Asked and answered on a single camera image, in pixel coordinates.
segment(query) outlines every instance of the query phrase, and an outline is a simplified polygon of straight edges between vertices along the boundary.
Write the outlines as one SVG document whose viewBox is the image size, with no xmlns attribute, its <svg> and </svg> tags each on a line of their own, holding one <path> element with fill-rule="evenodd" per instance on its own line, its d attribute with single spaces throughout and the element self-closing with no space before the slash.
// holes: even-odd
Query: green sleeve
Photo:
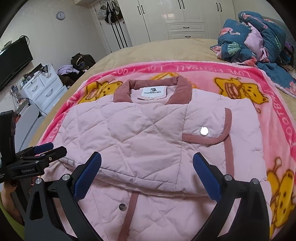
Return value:
<svg viewBox="0 0 296 241">
<path fill-rule="evenodd" d="M 4 216 L 7 218 L 10 225 L 13 227 L 13 229 L 17 232 L 17 234 L 25 240 L 25 227 L 23 225 L 20 225 L 17 221 L 15 221 L 5 210 L 2 200 L 1 200 L 1 192 L 0 192 L 0 209 L 3 212 Z"/>
</svg>

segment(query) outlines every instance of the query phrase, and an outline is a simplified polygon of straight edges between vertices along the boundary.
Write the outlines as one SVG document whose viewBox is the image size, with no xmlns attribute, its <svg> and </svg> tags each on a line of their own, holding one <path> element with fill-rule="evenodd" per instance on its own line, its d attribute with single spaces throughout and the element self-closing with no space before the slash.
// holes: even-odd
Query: television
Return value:
<svg viewBox="0 0 296 241">
<path fill-rule="evenodd" d="M 0 52 L 0 91 L 33 60 L 26 37 Z"/>
</svg>

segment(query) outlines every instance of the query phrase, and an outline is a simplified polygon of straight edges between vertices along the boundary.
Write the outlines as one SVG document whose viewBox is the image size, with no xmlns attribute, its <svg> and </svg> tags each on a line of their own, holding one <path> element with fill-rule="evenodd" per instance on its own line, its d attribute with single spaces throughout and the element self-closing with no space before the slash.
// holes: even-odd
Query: textured blue pad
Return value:
<svg viewBox="0 0 296 241">
<path fill-rule="evenodd" d="M 221 199 L 221 186 L 198 153 L 193 156 L 193 167 L 198 174 L 210 198 L 215 201 Z"/>
<path fill-rule="evenodd" d="M 41 154 L 43 152 L 47 152 L 49 150 L 52 150 L 54 148 L 54 144 L 52 144 L 51 142 L 43 144 L 41 146 L 36 146 L 34 148 L 34 153 L 37 154 Z"/>
<path fill-rule="evenodd" d="M 97 153 L 89 162 L 89 164 L 84 169 L 74 185 L 73 196 L 76 202 L 85 198 L 85 195 L 87 194 L 87 191 L 89 190 L 93 180 L 95 179 L 99 169 L 101 168 L 101 165 L 102 157 L 100 153 Z"/>
</svg>

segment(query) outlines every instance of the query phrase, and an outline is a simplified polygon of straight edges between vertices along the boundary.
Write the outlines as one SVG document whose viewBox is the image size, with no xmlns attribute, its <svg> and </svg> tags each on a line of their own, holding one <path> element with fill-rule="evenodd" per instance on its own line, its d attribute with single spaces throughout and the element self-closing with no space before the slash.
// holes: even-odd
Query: flamingo print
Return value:
<svg viewBox="0 0 296 241">
<path fill-rule="evenodd" d="M 224 35 L 224 34 L 227 34 L 227 33 L 230 33 L 231 35 L 240 35 L 239 32 L 233 32 L 233 29 L 232 28 L 223 28 L 220 32 L 220 36 Z"/>
<path fill-rule="evenodd" d="M 253 19 L 257 20 L 258 22 L 262 23 L 264 29 L 268 29 L 268 26 L 257 17 L 254 17 L 254 16 L 246 14 L 246 13 L 242 13 L 241 16 L 244 18 L 244 20 L 246 20 L 248 17 L 253 18 Z"/>
</svg>

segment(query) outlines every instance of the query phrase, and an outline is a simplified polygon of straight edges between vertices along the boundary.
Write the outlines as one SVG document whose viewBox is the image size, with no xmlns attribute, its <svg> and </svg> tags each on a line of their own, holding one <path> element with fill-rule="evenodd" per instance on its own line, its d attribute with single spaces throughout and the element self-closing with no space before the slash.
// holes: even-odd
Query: person's hand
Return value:
<svg viewBox="0 0 296 241">
<path fill-rule="evenodd" d="M 16 189 L 16 185 L 15 187 L 13 187 L 10 182 L 5 182 L 3 184 L 3 190 L 1 192 L 1 200 L 2 200 L 3 207 L 8 212 L 8 214 L 14 220 L 16 220 L 19 224 L 23 225 L 24 224 L 23 219 L 11 197 L 11 193 L 14 192 L 15 189 Z"/>
</svg>

